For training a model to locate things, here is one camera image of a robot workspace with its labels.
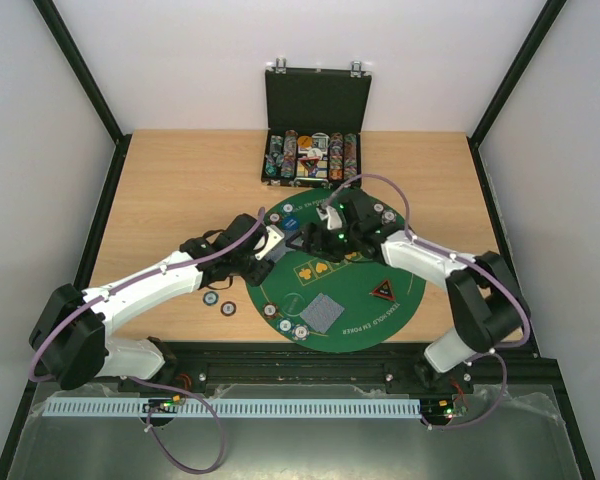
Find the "chip row in case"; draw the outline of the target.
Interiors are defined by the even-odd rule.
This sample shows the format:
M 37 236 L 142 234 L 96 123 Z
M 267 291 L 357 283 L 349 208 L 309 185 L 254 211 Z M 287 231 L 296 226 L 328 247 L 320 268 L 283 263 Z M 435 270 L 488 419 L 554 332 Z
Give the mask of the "chip row in case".
M 357 174 L 357 137 L 353 133 L 347 133 L 344 135 L 343 178 L 349 180 Z
M 279 168 L 284 159 L 283 144 L 284 138 L 282 136 L 271 136 L 269 147 L 265 155 L 265 174 L 267 177 L 275 177 L 278 175 Z
M 335 132 L 329 142 L 329 179 L 331 181 L 341 181 L 344 177 L 343 145 L 343 135 Z
M 283 160 L 280 174 L 283 178 L 292 178 L 296 171 L 298 134 L 295 130 L 287 130 L 283 141 Z

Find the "leftmost chip row in case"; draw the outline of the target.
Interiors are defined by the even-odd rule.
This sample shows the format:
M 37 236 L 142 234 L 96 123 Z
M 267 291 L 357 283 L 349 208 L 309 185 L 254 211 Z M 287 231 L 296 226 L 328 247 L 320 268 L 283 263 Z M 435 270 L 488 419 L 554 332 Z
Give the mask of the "leftmost chip row in case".
M 275 177 L 278 175 L 279 168 L 284 159 L 283 144 L 284 138 L 282 136 L 271 136 L 269 147 L 265 155 L 265 174 L 267 177 Z

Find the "triangular all in button in case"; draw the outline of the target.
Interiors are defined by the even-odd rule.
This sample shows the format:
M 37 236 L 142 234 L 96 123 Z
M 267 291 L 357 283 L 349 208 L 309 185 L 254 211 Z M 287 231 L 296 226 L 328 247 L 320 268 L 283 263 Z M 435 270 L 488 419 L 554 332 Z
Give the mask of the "triangular all in button in case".
M 297 174 L 310 176 L 317 168 L 320 159 L 317 157 L 301 157 L 297 161 Z

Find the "blue small blind button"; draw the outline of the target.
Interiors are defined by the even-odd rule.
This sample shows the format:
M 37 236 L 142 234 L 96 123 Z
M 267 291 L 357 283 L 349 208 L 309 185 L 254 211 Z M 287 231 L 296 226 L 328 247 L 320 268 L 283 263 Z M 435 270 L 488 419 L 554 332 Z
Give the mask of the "blue small blind button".
M 281 226 L 285 231 L 297 231 L 300 228 L 300 222 L 295 216 L 288 216 L 282 222 Z

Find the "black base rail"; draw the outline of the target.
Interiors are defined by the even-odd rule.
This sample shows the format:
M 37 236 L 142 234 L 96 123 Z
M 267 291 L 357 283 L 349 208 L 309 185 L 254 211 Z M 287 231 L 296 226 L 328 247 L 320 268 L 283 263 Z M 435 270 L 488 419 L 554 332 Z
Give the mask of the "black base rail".
M 433 398 L 470 393 L 478 384 L 502 379 L 498 360 L 489 356 L 446 374 L 424 372 L 422 343 L 385 343 L 353 353 L 324 353 L 292 343 L 227 343 L 166 341 L 167 364 L 152 381 L 209 394 L 218 386 L 353 385 L 389 394 Z

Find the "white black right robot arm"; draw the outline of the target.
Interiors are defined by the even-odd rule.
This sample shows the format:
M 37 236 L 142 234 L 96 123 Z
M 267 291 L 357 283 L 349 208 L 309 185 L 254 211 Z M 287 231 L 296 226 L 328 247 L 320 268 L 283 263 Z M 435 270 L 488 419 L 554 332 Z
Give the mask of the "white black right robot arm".
M 446 292 L 453 326 L 426 347 L 416 367 L 423 389 L 440 390 L 453 368 L 494 353 L 514 331 L 530 334 L 529 307 L 499 254 L 470 255 L 430 242 L 360 189 L 333 194 L 316 211 L 316 221 L 286 240 L 288 248 L 331 262 L 359 253 Z

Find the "grey chips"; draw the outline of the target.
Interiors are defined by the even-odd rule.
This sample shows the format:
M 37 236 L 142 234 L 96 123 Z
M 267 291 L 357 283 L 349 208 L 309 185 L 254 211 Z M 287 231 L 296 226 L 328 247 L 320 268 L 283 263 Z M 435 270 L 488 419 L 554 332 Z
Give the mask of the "grey chips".
M 396 222 L 396 213 L 392 210 L 385 210 L 382 213 L 382 223 L 391 224 Z

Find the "black aluminium frame post right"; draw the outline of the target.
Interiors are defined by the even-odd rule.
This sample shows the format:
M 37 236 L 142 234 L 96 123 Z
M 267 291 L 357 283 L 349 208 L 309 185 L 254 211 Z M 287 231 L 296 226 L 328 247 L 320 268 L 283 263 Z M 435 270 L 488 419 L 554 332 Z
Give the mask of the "black aluminium frame post right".
M 548 0 L 544 3 L 476 128 L 468 137 L 468 143 L 472 150 L 479 149 L 486 139 L 499 114 L 505 107 L 566 4 L 566 0 Z

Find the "blue patterned card deck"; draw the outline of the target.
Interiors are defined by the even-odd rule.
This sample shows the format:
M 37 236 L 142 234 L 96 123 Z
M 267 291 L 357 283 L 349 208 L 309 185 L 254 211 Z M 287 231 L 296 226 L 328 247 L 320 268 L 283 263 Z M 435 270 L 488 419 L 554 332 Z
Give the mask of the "blue patterned card deck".
M 289 249 L 284 244 L 279 245 L 268 252 L 265 256 L 265 259 L 276 264 L 286 255 L 288 251 Z

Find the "clear glass dealer puck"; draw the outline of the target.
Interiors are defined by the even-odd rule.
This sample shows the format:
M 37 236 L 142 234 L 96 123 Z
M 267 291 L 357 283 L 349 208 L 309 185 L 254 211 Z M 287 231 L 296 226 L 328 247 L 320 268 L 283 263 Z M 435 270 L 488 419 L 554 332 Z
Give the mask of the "clear glass dealer puck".
M 297 317 L 306 308 L 306 305 L 307 301 L 301 294 L 292 292 L 284 297 L 281 310 L 286 316 Z

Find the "orange big blind button in case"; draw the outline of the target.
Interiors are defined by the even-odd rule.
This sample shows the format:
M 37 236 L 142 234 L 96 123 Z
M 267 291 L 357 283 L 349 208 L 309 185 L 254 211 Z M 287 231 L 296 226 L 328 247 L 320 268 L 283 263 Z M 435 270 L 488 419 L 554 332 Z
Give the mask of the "orange big blind button in case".
M 299 148 L 309 149 L 312 147 L 313 139 L 310 136 L 300 136 L 297 143 Z

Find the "round green poker mat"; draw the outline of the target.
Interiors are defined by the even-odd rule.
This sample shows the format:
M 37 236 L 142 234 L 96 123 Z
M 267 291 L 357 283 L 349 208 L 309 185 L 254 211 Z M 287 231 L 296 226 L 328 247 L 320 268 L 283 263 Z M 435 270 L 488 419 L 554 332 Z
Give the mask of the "round green poker mat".
M 293 195 L 267 212 L 266 223 L 277 226 L 288 238 L 302 226 L 317 220 L 316 209 L 328 196 L 328 191 L 319 189 Z M 293 205 L 292 213 L 282 211 L 286 203 Z M 278 224 L 269 222 L 272 213 L 281 215 Z M 297 231 L 282 228 L 281 222 L 288 216 L 299 220 Z M 385 279 L 392 283 L 395 302 L 370 295 Z M 250 286 L 247 291 L 264 321 L 286 339 L 317 351 L 343 353 L 375 346 L 402 329 L 421 304 L 425 282 L 410 272 L 378 264 L 359 253 L 349 254 L 343 261 L 334 263 L 289 250 L 261 285 Z M 307 301 L 306 308 L 297 317 L 286 316 L 281 310 L 284 297 L 292 292 L 301 294 Z M 263 316 L 266 303 L 277 305 L 275 318 Z M 308 338 L 294 340 L 292 330 L 279 332 L 277 323 L 283 318 L 289 319 L 293 328 L 306 325 L 310 330 Z

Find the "black aluminium frame post left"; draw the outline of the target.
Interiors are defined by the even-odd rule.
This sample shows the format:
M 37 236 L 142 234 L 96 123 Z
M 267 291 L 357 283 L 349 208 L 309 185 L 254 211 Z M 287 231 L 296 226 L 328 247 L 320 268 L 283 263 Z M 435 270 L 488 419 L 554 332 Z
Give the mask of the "black aluminium frame post left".
M 80 52 L 80 49 L 55 2 L 51 0 L 34 0 L 33 4 L 78 80 L 109 137 L 116 145 L 121 144 L 126 138 L 126 134 L 115 119 L 105 96 L 91 73 L 87 62 Z

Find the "teal poker chip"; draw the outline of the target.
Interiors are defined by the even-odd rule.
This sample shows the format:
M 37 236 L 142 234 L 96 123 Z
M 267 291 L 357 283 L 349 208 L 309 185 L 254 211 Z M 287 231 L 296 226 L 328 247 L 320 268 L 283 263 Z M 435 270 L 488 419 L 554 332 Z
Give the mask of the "teal poker chip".
M 216 305 L 219 300 L 219 294 L 215 291 L 207 291 L 202 297 L 202 301 L 206 306 Z

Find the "triangular all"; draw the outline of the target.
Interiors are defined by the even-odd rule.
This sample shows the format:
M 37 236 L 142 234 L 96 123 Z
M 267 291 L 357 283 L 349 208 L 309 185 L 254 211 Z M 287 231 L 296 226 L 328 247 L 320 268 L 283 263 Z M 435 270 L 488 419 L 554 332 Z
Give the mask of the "triangular all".
M 396 295 L 389 279 L 385 279 L 375 286 L 370 292 L 370 295 L 375 298 L 387 300 L 389 302 L 396 301 Z
M 317 168 L 320 159 L 317 157 L 301 157 L 297 161 L 297 174 L 310 176 Z

